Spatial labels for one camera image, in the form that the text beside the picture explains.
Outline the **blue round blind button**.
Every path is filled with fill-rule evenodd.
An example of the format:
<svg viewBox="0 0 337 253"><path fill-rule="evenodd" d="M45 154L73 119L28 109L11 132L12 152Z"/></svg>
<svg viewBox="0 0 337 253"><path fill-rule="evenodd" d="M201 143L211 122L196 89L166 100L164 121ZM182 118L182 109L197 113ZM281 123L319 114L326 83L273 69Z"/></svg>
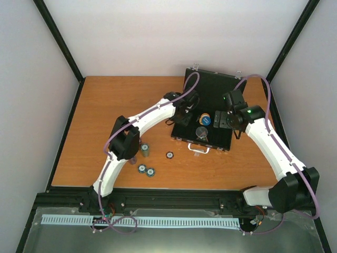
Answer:
<svg viewBox="0 0 337 253"><path fill-rule="evenodd" d="M211 124L211 119L210 119L208 116L203 117L203 118L201 119L201 124L202 124L202 125L210 125L210 124Z"/></svg>

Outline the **clear round dealer button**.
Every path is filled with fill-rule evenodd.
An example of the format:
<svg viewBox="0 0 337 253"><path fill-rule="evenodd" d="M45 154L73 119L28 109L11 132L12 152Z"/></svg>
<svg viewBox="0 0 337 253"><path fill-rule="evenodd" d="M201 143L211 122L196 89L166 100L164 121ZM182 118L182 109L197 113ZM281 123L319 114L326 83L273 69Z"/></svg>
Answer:
<svg viewBox="0 0 337 253"><path fill-rule="evenodd" d="M201 135L208 135L208 130L204 126L200 126L195 130L196 136L201 136Z"/></svg>

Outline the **triangular all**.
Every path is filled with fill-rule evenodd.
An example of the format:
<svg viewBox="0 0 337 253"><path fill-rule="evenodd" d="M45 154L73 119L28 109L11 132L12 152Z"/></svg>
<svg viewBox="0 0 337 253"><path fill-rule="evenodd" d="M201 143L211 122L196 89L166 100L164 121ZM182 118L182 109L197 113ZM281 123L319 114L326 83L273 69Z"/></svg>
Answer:
<svg viewBox="0 0 337 253"><path fill-rule="evenodd" d="M197 138L198 138L199 140L208 142L207 135L201 135L201 136L198 136Z"/></svg>

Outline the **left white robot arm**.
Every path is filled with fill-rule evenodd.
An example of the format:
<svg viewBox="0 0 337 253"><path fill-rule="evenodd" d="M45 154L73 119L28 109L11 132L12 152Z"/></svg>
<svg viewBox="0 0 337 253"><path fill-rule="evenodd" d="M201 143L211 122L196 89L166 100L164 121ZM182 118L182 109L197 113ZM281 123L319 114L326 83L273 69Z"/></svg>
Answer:
<svg viewBox="0 0 337 253"><path fill-rule="evenodd" d="M109 208L107 197L112 193L114 183L123 166L133 159L139 150L141 136L158 123L169 119L183 119L199 103L196 91L169 92L145 111L126 118L119 116L112 128L111 136L104 146L106 161L93 189L97 193L91 199L91 206L98 212Z"/></svg>

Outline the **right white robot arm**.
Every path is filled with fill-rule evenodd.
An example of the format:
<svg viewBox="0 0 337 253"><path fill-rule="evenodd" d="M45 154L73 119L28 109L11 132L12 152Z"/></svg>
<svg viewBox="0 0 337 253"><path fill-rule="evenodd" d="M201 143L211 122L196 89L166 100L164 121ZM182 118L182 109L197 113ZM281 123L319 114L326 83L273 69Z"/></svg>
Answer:
<svg viewBox="0 0 337 253"><path fill-rule="evenodd" d="M315 195L319 182L316 168L308 168L284 144L264 110L248 106L242 92L234 90L223 95L226 124L239 139L245 133L260 149L269 162L277 183L272 187L250 187L242 192L248 206L271 207L279 213L298 211L313 204L316 219L320 208Z"/></svg>

